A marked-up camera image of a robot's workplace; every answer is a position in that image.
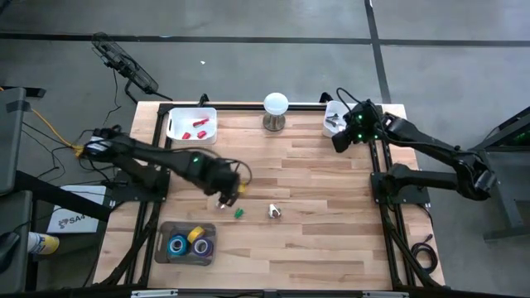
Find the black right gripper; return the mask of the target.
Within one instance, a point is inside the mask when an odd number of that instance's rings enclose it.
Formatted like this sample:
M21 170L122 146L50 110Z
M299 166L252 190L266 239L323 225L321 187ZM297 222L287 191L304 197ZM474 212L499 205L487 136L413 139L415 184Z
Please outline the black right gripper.
M351 143L367 143L378 138L381 113L371 100L357 103L345 114L346 129L332 138L336 152L345 151Z

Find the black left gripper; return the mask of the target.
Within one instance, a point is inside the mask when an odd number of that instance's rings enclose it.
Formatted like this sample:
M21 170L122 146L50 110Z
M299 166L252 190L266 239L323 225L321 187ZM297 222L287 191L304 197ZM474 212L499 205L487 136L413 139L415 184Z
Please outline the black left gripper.
M218 203L232 207L239 198L240 174L235 169L236 160L215 158L208 162L205 170L206 195L219 194Z

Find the yellow tape roll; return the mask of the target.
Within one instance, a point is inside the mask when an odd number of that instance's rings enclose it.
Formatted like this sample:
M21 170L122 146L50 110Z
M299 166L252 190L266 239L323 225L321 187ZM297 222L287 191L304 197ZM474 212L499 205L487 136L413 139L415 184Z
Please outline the yellow tape roll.
M196 226L191 231L188 232L186 239L189 243L193 243L195 240L203 237L204 235L205 235L205 229L202 228L201 226Z

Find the light blue tape roll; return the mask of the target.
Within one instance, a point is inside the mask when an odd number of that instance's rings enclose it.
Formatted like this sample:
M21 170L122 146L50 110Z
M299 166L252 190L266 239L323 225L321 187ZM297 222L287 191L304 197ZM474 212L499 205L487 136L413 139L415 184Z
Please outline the light blue tape roll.
M182 234L176 234L170 238L167 244L167 253L169 256L183 256L188 251L188 240Z

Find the white plastic storage bin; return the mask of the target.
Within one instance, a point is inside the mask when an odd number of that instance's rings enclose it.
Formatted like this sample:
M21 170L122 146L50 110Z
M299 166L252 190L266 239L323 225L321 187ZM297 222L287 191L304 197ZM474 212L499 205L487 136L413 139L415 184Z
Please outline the white plastic storage bin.
M200 127L193 127L194 122L208 118L209 121ZM197 137L198 132L206 131L202 139ZM183 134L188 132L190 138L184 140ZM168 114L166 136L176 145L199 146L213 145L217 141L218 120L217 110L214 108L173 108Z
M323 129L322 133L325 137L333 137L337 132L341 132L345 129L347 123L343 119L343 116L354 107L353 103L348 103L347 106L345 106L340 101L330 101L326 105L325 109L325 116L323 120ZM331 116L333 114L338 114L340 117L340 126L339 127L332 127L329 123L325 121L325 118L327 116Z

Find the grey plastic storage bin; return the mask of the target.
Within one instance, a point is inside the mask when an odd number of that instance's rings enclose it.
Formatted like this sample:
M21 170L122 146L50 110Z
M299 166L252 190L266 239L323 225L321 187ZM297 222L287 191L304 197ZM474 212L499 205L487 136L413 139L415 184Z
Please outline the grey plastic storage bin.
M205 235L193 243L188 242L188 251L183 256L169 256L167 244L171 237L182 234L187 237L189 231L194 227L201 226L205 229ZM214 259L216 244L216 227L212 223L189 223L189 222L165 222L161 225L157 238L155 250L155 261L157 263L185 264L195 266L208 266Z

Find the white printed box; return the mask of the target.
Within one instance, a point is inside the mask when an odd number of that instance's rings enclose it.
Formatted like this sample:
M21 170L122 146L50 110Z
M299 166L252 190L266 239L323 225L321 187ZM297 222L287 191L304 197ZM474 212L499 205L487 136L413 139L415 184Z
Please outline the white printed box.
M80 195L97 204L103 204L107 188L102 185L66 185L61 189ZM84 214L55 206L46 232L58 233L95 233L99 221Z

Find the dark grey side stand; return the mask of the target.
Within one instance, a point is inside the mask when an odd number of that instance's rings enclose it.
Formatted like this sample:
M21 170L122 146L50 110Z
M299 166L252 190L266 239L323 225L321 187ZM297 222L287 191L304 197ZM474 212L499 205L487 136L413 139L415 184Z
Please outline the dark grey side stand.
M0 91L0 298L55 298L59 293L29 291L28 236L36 222L36 200L108 221L112 210L17 169L24 112L30 109L24 88Z
M484 241L530 236L520 204L530 205L530 106L495 127L477 151L497 176L490 191L503 215L505 227L484 234Z

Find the yellow white bottle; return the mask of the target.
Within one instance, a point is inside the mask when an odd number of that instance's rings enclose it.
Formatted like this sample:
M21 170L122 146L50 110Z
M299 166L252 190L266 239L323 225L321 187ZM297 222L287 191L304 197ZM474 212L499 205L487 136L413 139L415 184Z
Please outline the yellow white bottle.
M27 237L27 252L36 255L51 255L57 251L60 240L44 233L29 232Z

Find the black metal table frame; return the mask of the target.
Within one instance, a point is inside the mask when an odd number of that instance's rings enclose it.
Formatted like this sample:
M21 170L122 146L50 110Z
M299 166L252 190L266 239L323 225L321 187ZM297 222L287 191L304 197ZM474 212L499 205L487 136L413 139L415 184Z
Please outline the black metal table frame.
M160 204L126 203L108 221L95 280L122 261L150 215L165 222L216 227L208 266L157 263L158 235L140 248L126 282L150 288L234 290L389 290L412 272L399 251L388 250L383 208L373 200L370 175L397 161L417 164L415 153L395 146L354 145L335 152L322 133L325 105L293 103L286 126L269 132L260 103L216 104L214 150L245 163L252 182L235 209L218 209L214 197L172 176ZM282 212L268 216L268 206Z

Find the silver bracket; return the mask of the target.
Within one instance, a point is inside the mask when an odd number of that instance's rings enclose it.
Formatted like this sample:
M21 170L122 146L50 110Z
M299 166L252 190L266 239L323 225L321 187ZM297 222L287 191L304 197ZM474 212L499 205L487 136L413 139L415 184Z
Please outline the silver bracket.
M364 291L362 298L410 298L406 292L399 291Z
M158 289L132 291L130 298L176 298L177 296L177 289Z

